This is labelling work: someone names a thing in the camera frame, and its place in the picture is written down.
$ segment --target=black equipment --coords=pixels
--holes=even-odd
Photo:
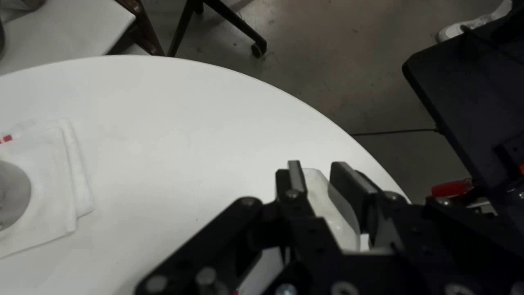
[[[469,171],[524,235],[524,7],[409,58],[404,76]]]
[[[244,197],[153,269],[135,295],[235,294],[260,253],[280,248],[284,269],[263,294],[483,295],[517,292],[524,242],[492,215],[437,202],[414,207],[381,192],[343,163],[330,168],[342,194],[383,253],[343,255],[307,202],[298,163],[276,173],[276,199]]]

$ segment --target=office chair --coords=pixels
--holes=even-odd
[[[203,14],[203,4],[206,4],[207,7],[211,7],[217,15],[221,15],[222,19],[225,19],[229,24],[232,24],[235,28],[239,28],[244,35],[247,35],[252,42],[255,42],[250,46],[250,51],[255,58],[260,58],[265,55],[266,51],[266,43],[265,40],[253,32],[242,19],[239,19],[229,7],[225,7],[221,0],[186,0],[180,22],[178,22],[178,28],[175,32],[175,37],[168,46],[167,56],[176,56],[178,46],[183,40],[183,35],[186,32],[186,27],[193,17],[193,14],[201,15]]]

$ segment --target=white round table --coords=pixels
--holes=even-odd
[[[131,295],[242,196],[273,199],[288,160],[345,161],[401,194],[347,133],[291,96],[181,60],[94,58],[0,79],[0,127],[68,120],[96,209],[58,242],[0,261],[3,295]]]

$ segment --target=chair base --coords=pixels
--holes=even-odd
[[[217,15],[221,15],[229,24],[232,24],[237,30],[247,35],[253,42],[253,45],[250,46],[250,51],[255,58],[262,58],[265,55],[266,51],[265,40],[255,30],[252,30],[240,17],[237,17],[229,7],[225,7],[221,0],[186,0],[176,27],[176,33],[168,46],[167,56],[176,56],[176,51],[180,48],[180,43],[183,40],[183,35],[186,32],[186,27],[189,25],[193,14],[201,15],[203,6],[207,6],[209,9],[212,9]]]

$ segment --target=gray floor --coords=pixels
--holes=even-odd
[[[167,48],[185,0],[144,0]],[[250,42],[206,9],[194,17],[180,58],[235,69],[270,83],[348,133],[433,128],[401,65],[435,43],[453,22],[491,12],[497,0],[224,0],[268,42],[263,60]],[[466,178],[438,135],[356,138],[415,202],[432,184]]]

